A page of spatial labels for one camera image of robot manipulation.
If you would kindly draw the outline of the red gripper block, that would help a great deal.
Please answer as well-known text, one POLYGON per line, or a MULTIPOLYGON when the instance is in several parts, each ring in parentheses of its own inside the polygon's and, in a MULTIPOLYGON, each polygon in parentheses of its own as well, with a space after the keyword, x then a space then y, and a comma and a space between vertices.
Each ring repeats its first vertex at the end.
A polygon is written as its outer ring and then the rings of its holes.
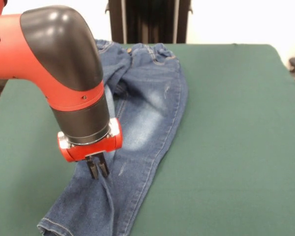
POLYGON ((89 145, 75 145, 69 142, 65 134, 60 131, 57 135, 58 146, 61 154, 68 162, 77 162, 86 159, 87 166, 92 179, 98 179, 98 170, 90 155, 98 154, 98 166, 103 177, 109 175, 109 169, 102 152, 111 152, 122 147, 122 129, 117 118, 109 121, 109 133, 98 142, 89 145))

